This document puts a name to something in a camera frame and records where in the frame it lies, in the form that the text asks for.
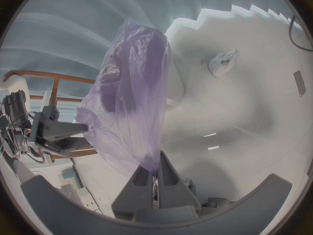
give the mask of translucent plastic bag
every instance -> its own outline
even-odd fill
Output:
[[[227,73],[235,65],[235,55],[237,50],[234,49],[229,53],[218,53],[210,62],[209,62],[209,71],[219,78]]]
[[[157,173],[169,57],[166,36],[127,19],[77,108],[76,121],[89,126],[86,140],[126,176],[138,165]]]

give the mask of white plastic bag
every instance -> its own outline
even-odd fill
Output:
[[[210,62],[209,62],[209,71],[219,78],[228,72],[235,65],[235,55],[237,50],[234,49],[229,53],[218,53]]]

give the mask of trash bag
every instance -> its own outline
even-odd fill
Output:
[[[76,121],[89,127],[85,139],[128,177],[138,165],[157,175],[169,57],[165,35],[128,18],[77,108]]]
[[[235,65],[235,55],[237,50],[234,49],[229,53],[218,53],[210,62],[209,62],[209,71],[219,78],[227,73]]]

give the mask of white floor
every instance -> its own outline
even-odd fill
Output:
[[[237,201],[271,173],[291,182],[287,201],[262,234],[295,202],[313,157],[313,54],[292,45],[288,26],[274,12],[233,6],[231,12],[202,10],[198,21],[179,18],[167,32],[185,95],[165,114],[161,148],[181,177],[196,184],[202,203]],[[293,37],[309,48],[299,28]],[[238,50],[235,67],[214,78],[209,60],[232,49]],[[306,85],[302,97],[293,76],[298,70]],[[100,210],[112,216],[111,203],[128,178],[99,155],[75,162]]]

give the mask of plastic bag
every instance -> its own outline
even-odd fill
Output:
[[[76,121],[86,140],[130,177],[141,165],[157,174],[168,87],[169,43],[128,18],[118,29]]]
[[[229,53],[218,53],[210,62],[209,62],[209,71],[219,78],[228,72],[235,65],[235,55],[237,50],[234,49]]]

